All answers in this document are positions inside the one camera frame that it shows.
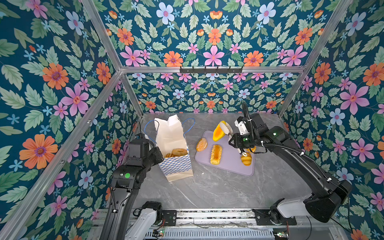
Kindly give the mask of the metal tongs white tips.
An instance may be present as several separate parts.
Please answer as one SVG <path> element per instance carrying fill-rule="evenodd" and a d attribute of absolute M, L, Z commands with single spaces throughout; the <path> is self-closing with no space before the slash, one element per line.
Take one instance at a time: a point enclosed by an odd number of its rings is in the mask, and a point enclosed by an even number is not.
<path fill-rule="evenodd" d="M 230 143 L 232 137 L 234 136 L 234 132 L 233 132 L 232 127 L 231 127 L 227 122 L 225 122 L 225 121 L 221 121 L 221 122 L 219 123 L 219 126 L 220 126 L 221 130 L 223 131 L 223 133 L 224 133 L 225 135 L 228 135 L 228 136 L 229 136 L 229 143 Z M 244 157 L 247 156 L 247 153 L 244 152 L 243 150 L 237 148 L 237 151 L 238 151 L 239 154 L 241 154 L 242 156 L 244 156 Z"/>

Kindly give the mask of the checkered paper bag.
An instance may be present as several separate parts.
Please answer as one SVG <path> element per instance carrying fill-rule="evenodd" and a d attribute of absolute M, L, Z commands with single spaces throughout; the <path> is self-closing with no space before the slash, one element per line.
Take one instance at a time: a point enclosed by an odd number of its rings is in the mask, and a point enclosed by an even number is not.
<path fill-rule="evenodd" d="M 154 143 L 164 158 L 159 166 L 168 182 L 192 177 L 194 173 L 183 122 L 173 115 L 166 120 L 155 118 L 147 123 L 150 124 L 155 127 Z"/>

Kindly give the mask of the yellow oval bread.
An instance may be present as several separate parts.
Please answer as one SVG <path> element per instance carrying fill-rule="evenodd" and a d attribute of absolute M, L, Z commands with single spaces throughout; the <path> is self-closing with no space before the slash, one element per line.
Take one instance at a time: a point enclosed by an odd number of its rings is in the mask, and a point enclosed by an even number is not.
<path fill-rule="evenodd" d="M 222 139 L 227 133 L 225 132 L 227 127 L 227 123 L 225 121 L 221 121 L 213 132 L 213 141 L 218 142 Z"/>

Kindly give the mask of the lilac plastic tray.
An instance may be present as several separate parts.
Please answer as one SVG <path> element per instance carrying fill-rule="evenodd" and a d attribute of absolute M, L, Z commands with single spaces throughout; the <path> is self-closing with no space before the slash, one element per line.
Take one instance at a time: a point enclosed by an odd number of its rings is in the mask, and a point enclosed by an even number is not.
<path fill-rule="evenodd" d="M 252 161 L 249 166 L 245 166 L 241 161 L 241 155 L 238 151 L 229 145 L 229 136 L 225 135 L 222 139 L 215 142 L 213 141 L 213 131 L 205 131 L 203 138 L 208 142 L 208 146 L 201 152 L 196 152 L 195 160 L 199 164 L 215 167 L 229 172 L 237 173 L 244 176 L 252 176 L 254 174 L 255 156 L 252 155 Z M 214 145 L 220 145 L 223 149 L 222 157 L 219 165 L 212 165 L 210 162 L 211 152 Z"/>

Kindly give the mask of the braided bagel bread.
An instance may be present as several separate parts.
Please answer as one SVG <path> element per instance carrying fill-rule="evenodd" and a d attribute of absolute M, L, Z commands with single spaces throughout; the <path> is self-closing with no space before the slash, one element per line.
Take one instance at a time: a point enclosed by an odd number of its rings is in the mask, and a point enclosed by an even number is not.
<path fill-rule="evenodd" d="M 177 148 L 172 150 L 173 157 L 182 157 L 188 154 L 187 149 Z"/>

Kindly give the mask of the long ridged glazed bread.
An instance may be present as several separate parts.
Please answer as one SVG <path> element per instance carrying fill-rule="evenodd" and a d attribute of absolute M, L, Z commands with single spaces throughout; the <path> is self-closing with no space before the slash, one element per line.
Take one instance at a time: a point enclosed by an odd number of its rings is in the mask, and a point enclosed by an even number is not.
<path fill-rule="evenodd" d="M 223 148 L 220 145 L 213 145 L 211 151 L 210 163 L 212 165 L 219 165 L 221 162 Z"/>

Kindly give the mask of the sugared round bread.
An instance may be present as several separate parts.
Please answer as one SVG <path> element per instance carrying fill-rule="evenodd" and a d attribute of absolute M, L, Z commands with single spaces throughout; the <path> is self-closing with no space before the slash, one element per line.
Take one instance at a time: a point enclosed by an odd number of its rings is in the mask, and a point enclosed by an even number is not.
<path fill-rule="evenodd" d="M 202 152 L 204 151 L 208 146 L 208 141 L 206 138 L 201 138 L 198 143 L 197 143 L 197 146 L 196 146 L 196 151 L 197 152 Z"/>

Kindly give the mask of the pale ridged long bread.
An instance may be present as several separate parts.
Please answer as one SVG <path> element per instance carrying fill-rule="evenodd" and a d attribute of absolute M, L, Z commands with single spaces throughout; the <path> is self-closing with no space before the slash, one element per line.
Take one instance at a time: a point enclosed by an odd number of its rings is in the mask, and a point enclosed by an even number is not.
<path fill-rule="evenodd" d="M 257 150 L 257 147 L 253 147 L 253 148 L 247 149 L 247 152 L 255 153 L 256 150 Z"/>

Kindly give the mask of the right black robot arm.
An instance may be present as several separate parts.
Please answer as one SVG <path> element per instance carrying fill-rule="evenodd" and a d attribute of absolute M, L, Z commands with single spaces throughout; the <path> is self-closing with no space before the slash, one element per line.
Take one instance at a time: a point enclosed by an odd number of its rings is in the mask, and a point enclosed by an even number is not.
<path fill-rule="evenodd" d="M 247 149 L 262 147 L 280 157 L 309 186 L 311 193 L 305 197 L 280 199 L 270 208 L 270 216 L 279 224 L 282 218 L 313 217 L 327 223 L 340 206 L 349 198 L 352 185 L 340 181 L 323 170 L 305 154 L 283 128 L 271 129 L 259 114 L 245 113 L 235 121 L 238 132 L 233 133 L 229 145 L 244 153 Z"/>

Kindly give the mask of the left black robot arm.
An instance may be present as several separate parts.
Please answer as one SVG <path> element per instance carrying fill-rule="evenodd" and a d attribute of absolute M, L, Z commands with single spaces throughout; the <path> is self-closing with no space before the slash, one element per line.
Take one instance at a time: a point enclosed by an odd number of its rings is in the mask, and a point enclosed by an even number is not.
<path fill-rule="evenodd" d="M 162 153 L 144 134 L 128 146 L 122 164 L 112 174 L 110 204 L 101 240 L 123 240 L 129 216 L 147 172 L 164 160 Z"/>

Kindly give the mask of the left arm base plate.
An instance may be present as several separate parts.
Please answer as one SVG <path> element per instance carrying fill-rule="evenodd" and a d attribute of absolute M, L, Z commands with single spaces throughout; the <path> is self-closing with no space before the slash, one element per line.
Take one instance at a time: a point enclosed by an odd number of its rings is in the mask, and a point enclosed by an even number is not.
<path fill-rule="evenodd" d="M 155 226 L 171 226 L 174 227 L 177 221 L 178 211 L 176 210 L 161 210 L 157 213 Z"/>

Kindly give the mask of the aluminium frame bars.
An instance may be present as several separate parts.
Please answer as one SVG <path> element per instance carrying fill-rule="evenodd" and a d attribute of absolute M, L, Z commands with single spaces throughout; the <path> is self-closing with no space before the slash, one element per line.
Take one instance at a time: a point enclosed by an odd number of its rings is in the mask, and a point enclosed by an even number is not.
<path fill-rule="evenodd" d="M 283 113 L 339 1 L 1 1 L 1 239 L 81 240 L 146 115 Z M 186 74 L 180 67 L 243 67 Z"/>

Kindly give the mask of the black hook rail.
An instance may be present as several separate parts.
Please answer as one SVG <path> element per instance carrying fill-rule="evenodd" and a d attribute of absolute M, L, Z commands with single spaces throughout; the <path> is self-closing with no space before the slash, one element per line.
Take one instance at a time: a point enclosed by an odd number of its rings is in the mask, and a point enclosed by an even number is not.
<path fill-rule="evenodd" d="M 238 74 L 243 72 L 243 67 L 180 67 L 180 73 L 186 74 Z"/>

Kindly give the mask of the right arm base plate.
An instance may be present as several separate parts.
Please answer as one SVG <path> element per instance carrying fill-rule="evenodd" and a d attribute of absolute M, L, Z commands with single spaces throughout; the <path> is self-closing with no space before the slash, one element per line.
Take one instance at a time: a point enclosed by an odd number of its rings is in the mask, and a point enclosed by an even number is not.
<path fill-rule="evenodd" d="M 295 217 L 284 218 L 277 210 L 252 209 L 258 226 L 296 226 Z"/>

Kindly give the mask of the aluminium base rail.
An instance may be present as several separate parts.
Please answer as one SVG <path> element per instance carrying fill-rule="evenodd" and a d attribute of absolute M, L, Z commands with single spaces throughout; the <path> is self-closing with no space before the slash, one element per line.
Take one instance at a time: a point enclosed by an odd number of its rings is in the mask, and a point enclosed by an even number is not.
<path fill-rule="evenodd" d="M 146 240 L 347 240 L 335 222 L 295 217 L 296 226 L 258 226 L 252 208 L 174 209 L 176 225 L 152 226 Z"/>

